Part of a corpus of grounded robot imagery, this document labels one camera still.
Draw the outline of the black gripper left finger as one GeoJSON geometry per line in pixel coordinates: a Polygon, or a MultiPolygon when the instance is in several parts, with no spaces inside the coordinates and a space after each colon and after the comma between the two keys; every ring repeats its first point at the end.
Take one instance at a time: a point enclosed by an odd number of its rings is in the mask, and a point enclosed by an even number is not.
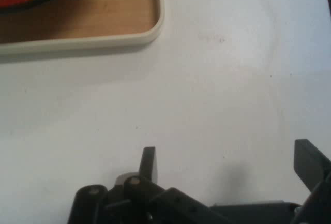
{"type": "Polygon", "coordinates": [[[125,175],[112,189],[88,185],[74,197],[68,223],[229,223],[209,207],[156,183],[155,147],[143,149],[137,173],[125,175]]]}

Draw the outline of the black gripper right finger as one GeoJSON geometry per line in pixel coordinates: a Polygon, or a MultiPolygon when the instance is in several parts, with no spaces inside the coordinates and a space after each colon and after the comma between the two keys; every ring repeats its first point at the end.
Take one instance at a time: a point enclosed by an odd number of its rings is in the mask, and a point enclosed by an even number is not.
{"type": "Polygon", "coordinates": [[[294,171],[310,191],[294,223],[330,223],[330,160],[309,140],[298,139],[294,171]]]}

